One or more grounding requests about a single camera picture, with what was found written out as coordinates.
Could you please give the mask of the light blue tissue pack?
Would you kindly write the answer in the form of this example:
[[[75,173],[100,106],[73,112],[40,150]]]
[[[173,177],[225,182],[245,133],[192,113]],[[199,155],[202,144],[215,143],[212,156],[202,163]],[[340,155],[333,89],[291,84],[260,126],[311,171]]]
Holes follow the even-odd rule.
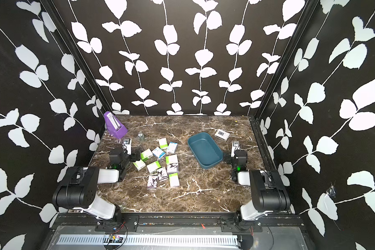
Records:
[[[170,154],[170,155],[174,154],[175,151],[176,151],[176,149],[177,149],[177,147],[178,147],[178,144],[177,144],[177,143],[175,143],[175,142],[170,142],[170,143],[168,144],[167,149],[166,149],[167,154]]]
[[[160,149],[159,147],[156,147],[154,150],[152,150],[152,153],[158,159],[162,159],[166,155],[166,153],[162,149]]]

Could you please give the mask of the green white tissue pack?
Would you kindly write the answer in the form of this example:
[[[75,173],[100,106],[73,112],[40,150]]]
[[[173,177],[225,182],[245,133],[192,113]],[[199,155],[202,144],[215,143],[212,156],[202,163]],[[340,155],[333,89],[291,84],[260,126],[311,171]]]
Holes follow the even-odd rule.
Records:
[[[166,156],[166,164],[167,165],[177,164],[177,163],[178,163],[178,156],[176,154]]]

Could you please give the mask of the green tissue pack front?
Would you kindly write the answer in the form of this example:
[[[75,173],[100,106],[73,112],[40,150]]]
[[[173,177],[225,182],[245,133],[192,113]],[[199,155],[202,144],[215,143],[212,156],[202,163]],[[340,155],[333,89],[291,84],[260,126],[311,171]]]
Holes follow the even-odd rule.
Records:
[[[170,174],[169,176],[170,187],[180,186],[178,173]]]

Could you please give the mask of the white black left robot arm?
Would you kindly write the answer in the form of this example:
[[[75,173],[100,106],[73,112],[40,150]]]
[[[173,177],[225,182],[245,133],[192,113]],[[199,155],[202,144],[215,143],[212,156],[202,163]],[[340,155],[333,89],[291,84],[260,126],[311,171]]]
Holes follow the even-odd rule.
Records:
[[[122,146],[110,151],[109,159],[107,168],[68,168],[53,194],[54,206],[80,210],[97,219],[117,221],[120,208],[101,198],[97,186],[122,182],[126,177],[126,167],[131,162],[131,154],[126,146]]]

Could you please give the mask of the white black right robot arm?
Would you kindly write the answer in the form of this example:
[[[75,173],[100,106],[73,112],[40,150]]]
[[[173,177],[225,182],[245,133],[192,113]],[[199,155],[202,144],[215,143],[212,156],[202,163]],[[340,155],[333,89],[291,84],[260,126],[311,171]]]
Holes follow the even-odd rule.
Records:
[[[224,153],[223,160],[231,165],[231,180],[250,188],[251,200],[236,212],[235,221],[256,221],[271,213],[288,211],[291,202],[276,170],[248,170],[248,153],[235,150]]]

